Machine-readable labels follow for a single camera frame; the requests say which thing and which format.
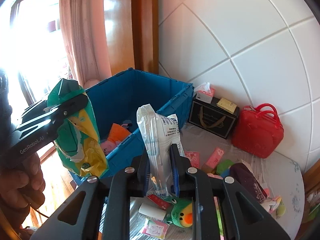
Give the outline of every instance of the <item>black gift box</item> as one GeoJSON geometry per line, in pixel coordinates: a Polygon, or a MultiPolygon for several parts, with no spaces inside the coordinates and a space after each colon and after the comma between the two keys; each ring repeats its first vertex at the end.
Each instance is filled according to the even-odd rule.
{"type": "Polygon", "coordinates": [[[189,122],[226,139],[236,125],[240,109],[236,107],[231,114],[217,106],[219,100],[214,97],[208,104],[194,97],[189,122]]]}

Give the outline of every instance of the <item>metal screw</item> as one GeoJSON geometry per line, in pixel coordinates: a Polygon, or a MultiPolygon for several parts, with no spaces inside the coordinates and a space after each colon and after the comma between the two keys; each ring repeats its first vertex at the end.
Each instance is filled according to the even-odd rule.
{"type": "Polygon", "coordinates": [[[224,179],[224,181],[226,182],[226,183],[228,183],[228,184],[232,184],[232,183],[234,183],[235,182],[235,179],[233,178],[233,177],[226,177],[225,179],[224,179]]]}
{"type": "Polygon", "coordinates": [[[125,173],[134,173],[134,167],[126,167],[126,168],[124,169],[124,172],[125,172],[125,173]]]}
{"type": "Polygon", "coordinates": [[[89,182],[89,183],[95,183],[97,180],[98,180],[98,178],[97,178],[96,176],[90,176],[90,177],[87,179],[87,182],[89,182]]]}
{"type": "Polygon", "coordinates": [[[194,167],[190,167],[189,169],[188,169],[188,172],[189,173],[191,173],[191,174],[195,174],[195,173],[197,173],[197,168],[194,168],[194,167]]]}

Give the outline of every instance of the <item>red lunch bag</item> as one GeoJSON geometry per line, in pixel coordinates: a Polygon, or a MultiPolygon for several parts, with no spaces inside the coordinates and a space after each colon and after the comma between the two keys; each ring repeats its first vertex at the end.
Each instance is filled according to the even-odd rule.
{"type": "Polygon", "coordinates": [[[283,135],[284,129],[273,105],[245,106],[240,112],[231,142],[241,150],[267,158],[279,145],[283,135]],[[261,111],[265,106],[271,107],[272,111],[261,111]]]}

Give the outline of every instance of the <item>orange nose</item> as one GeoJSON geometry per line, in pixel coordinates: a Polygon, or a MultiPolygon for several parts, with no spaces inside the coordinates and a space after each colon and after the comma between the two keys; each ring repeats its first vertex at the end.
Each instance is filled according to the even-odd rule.
{"type": "Polygon", "coordinates": [[[187,224],[192,224],[192,213],[186,214],[185,217],[184,217],[184,221],[187,224]]]}

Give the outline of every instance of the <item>blue storage crate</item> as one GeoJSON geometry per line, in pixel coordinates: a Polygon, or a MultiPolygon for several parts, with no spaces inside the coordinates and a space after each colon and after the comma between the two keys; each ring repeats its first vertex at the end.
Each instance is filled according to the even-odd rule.
{"type": "MultiPolygon", "coordinates": [[[[116,174],[130,166],[144,148],[137,125],[137,109],[151,104],[161,115],[176,114],[181,129],[189,117],[193,86],[174,79],[129,68],[86,90],[91,100],[100,138],[108,137],[113,123],[132,121],[134,132],[107,155],[109,170],[103,177],[116,174]]],[[[71,172],[79,185],[84,180],[71,172]]]]}

